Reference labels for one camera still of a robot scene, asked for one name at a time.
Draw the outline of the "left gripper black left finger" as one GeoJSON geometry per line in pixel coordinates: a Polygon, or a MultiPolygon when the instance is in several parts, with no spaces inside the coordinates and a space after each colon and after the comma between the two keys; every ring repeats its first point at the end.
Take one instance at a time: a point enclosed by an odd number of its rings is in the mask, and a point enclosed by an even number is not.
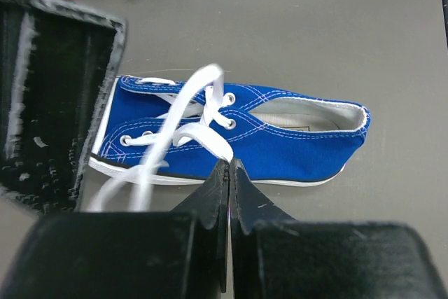
{"type": "Polygon", "coordinates": [[[171,211],[47,215],[2,298],[219,298],[227,288],[229,165],[171,211]]]}

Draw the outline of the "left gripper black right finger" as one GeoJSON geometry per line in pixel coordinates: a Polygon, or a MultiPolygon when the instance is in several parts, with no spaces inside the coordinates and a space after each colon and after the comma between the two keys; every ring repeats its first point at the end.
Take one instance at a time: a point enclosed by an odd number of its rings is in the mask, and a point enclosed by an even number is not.
{"type": "Polygon", "coordinates": [[[446,298],[422,238],[394,222],[306,222],[229,167],[236,298],[446,298]]]}

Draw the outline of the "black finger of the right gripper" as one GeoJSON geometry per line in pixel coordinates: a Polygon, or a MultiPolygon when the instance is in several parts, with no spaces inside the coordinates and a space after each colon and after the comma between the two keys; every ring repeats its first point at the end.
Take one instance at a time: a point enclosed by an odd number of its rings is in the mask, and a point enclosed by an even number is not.
{"type": "Polygon", "coordinates": [[[79,207],[126,39],[124,19],[75,1],[1,0],[2,197],[79,207]]]}

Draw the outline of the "blue sneaker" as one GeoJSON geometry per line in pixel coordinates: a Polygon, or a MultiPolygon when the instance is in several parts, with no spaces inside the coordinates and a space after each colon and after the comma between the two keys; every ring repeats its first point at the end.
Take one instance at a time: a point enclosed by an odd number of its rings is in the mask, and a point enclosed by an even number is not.
{"type": "MultiPolygon", "coordinates": [[[[144,155],[183,87],[163,78],[117,77],[92,147],[91,168],[107,176],[144,155]]],[[[227,83],[206,123],[226,140],[252,181],[309,187],[326,183],[360,148],[370,112],[354,102],[278,88],[227,83]]]]}

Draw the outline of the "white shoelace of sneaker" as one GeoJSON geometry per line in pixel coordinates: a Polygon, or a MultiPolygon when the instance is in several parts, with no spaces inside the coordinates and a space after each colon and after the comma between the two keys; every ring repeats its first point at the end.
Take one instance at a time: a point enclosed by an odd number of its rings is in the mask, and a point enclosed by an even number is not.
{"type": "Polygon", "coordinates": [[[212,121],[224,126],[231,123],[218,112],[224,102],[223,77],[224,71],[217,64],[209,64],[197,70],[174,99],[158,133],[149,136],[149,140],[146,141],[148,147],[140,163],[104,183],[90,200],[86,211],[102,212],[107,203],[132,177],[136,182],[129,197],[127,210],[148,211],[153,195],[154,175],[164,163],[163,159],[171,145],[179,146],[195,140],[215,157],[230,162],[234,157],[232,147],[219,133],[209,127],[212,121]],[[206,93],[206,104],[200,121],[180,126],[179,123],[190,101],[202,89],[206,93]]]}

